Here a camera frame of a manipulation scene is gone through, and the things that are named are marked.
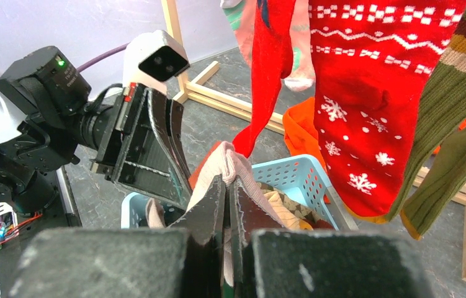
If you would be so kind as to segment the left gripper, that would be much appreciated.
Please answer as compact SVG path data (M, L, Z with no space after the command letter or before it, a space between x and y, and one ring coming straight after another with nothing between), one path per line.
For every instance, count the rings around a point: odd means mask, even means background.
M186 210L192 188L181 142L184 106L141 83L124 88L113 105L90 109L90 170L122 186L159 186L163 152L174 205Z

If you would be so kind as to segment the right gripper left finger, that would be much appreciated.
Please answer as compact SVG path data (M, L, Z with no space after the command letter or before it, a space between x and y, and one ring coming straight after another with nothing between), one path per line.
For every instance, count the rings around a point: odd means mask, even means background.
M213 177L203 198L169 226L167 297L221 297L227 186Z

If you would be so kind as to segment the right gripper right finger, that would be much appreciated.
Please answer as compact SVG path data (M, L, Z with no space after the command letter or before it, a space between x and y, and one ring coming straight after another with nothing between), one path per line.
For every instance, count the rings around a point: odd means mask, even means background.
M264 229L283 226L254 202L239 177L229 187L229 215L234 296L284 296L287 276L269 259L269 248L261 246L258 240Z

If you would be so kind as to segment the grey beige sock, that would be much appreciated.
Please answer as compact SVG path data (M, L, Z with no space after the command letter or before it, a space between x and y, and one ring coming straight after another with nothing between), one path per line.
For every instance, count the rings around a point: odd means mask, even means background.
M270 205L269 201L265 198L261 191L261 188L254 180L253 169L251 163L242 154L235 152L235 148L232 143L219 142L216 143L214 148L207 156L206 161L201 165L199 174L196 175L197 179L193 188L193 193L190 198L188 209L193 208L203 198L206 190L208 189L212 179L216 175L222 175L223 182L229 186L237 176L243 181L244 187L247 190L248 195L251 196L258 207L261 207L263 211L269 214L276 222L280 224L280 227L284 226L284 221L279 218L277 212ZM145 215L147 224L150 228L165 228L163 207L155 199L149 199ZM233 286L234 273L233 263L231 254L231 228L225 228L224 236L224 263L223 263L223 274L225 282L229 286Z

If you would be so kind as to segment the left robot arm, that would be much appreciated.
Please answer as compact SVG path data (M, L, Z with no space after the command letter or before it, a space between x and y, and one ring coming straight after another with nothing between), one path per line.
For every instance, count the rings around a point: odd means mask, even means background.
M183 106L164 83L189 67L178 45L128 45L128 76L105 104L55 46L15 61L0 77L0 203L31 217L58 195L47 177L96 152L93 172L114 184L187 207L189 169L181 144Z

